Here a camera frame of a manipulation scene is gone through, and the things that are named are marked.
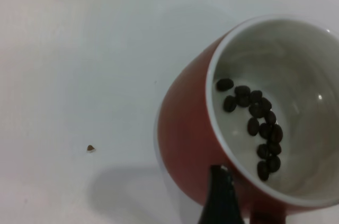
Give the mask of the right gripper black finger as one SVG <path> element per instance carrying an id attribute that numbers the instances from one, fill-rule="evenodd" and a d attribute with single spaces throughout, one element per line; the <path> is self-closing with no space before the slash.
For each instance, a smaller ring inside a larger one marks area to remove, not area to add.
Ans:
<path id="1" fill-rule="evenodd" d="M 223 165 L 212 165 L 209 169 L 208 195 L 198 223 L 244 223 L 232 175 Z"/>

